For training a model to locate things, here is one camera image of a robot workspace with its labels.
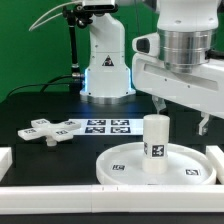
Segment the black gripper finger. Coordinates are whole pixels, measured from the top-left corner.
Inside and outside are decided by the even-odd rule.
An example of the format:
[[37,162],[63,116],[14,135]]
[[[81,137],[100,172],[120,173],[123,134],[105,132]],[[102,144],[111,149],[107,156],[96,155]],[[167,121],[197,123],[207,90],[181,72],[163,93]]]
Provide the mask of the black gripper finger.
[[201,113],[201,122],[198,126],[198,133],[203,136],[208,132],[208,124],[210,121],[210,115],[208,113],[202,112]]
[[165,114],[166,113],[167,107],[166,107],[166,103],[163,98],[153,96],[152,101],[155,106],[157,114]]

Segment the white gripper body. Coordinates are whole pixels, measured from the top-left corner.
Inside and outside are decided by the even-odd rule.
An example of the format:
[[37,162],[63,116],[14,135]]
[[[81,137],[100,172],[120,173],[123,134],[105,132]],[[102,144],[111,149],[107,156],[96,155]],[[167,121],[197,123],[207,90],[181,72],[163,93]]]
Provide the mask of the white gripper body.
[[162,61],[136,53],[132,80],[137,90],[224,119],[224,62],[211,59],[191,74],[175,74]]

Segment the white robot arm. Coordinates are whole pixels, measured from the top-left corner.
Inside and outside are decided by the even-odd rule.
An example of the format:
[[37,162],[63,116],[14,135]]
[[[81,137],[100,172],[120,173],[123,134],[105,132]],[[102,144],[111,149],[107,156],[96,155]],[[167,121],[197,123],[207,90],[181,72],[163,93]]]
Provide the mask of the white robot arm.
[[224,0],[142,0],[159,14],[157,31],[132,42],[132,68],[124,63],[124,28],[113,19],[117,5],[130,0],[84,0],[90,26],[91,59],[81,98],[117,103],[139,90],[165,102],[201,112],[199,133],[212,116],[224,119],[224,54],[213,49],[218,8]]

